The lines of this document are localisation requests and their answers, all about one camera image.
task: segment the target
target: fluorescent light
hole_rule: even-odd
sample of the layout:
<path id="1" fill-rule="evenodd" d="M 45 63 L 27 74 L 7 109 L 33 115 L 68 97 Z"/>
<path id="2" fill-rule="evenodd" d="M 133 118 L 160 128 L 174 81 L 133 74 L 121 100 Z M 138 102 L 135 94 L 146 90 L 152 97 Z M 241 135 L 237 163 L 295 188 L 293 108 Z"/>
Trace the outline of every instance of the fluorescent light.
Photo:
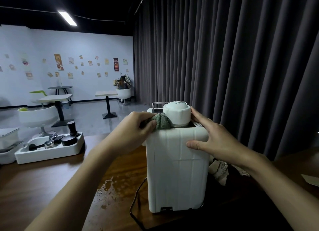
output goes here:
<path id="1" fill-rule="evenodd" d="M 71 25 L 71 26 L 77 26 L 75 21 L 70 17 L 70 15 L 66 11 L 58 11 L 60 15 Z"/>

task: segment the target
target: black round table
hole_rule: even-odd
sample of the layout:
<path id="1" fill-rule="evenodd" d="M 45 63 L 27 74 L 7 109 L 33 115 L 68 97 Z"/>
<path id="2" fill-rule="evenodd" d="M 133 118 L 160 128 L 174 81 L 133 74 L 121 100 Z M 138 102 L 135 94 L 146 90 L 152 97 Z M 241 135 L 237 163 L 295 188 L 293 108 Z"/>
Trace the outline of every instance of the black round table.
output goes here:
<path id="1" fill-rule="evenodd" d="M 73 86 L 54 86 L 54 87 L 49 87 L 49 90 L 55 90 L 55 94 L 59 95 L 59 90 L 63 90 L 64 94 L 69 94 L 68 90 L 69 88 L 72 88 Z M 72 99 L 70 98 L 69 100 L 69 104 L 71 105 L 71 103 L 73 103 Z"/>

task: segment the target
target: left hand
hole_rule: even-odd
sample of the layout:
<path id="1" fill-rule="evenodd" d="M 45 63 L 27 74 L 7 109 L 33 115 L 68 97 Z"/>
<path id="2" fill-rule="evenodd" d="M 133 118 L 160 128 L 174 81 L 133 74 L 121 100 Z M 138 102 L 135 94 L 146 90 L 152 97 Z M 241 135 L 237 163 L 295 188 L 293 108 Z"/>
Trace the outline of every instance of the left hand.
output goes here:
<path id="1" fill-rule="evenodd" d="M 156 127 L 156 121 L 150 121 L 144 128 L 140 128 L 142 121 L 156 115 L 151 112 L 131 112 L 120 124 L 103 140 L 103 142 L 117 155 L 127 154 L 140 146 Z"/>

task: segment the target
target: dark gray curtain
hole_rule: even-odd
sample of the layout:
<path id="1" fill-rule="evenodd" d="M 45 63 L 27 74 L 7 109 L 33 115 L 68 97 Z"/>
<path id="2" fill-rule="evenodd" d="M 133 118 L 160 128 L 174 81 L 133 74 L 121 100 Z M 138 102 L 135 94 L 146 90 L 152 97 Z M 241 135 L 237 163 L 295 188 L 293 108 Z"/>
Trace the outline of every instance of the dark gray curtain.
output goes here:
<path id="1" fill-rule="evenodd" d="M 183 100 L 275 159 L 319 120 L 319 0 L 144 0 L 136 98 Z"/>

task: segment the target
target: ceiling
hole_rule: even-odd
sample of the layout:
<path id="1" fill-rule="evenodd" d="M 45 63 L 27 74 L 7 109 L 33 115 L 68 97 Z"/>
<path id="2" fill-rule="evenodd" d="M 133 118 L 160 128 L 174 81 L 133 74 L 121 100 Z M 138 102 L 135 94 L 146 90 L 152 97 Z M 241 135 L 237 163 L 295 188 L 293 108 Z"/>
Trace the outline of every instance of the ceiling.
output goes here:
<path id="1" fill-rule="evenodd" d="M 0 7 L 0 24 L 35 29 L 131 36 L 134 13 L 140 2 L 141 0 L 0 0 L 0 6 L 5 7 L 50 12 L 64 10 L 70 14 L 78 26 L 70 26 L 58 13 L 2 7 Z"/>

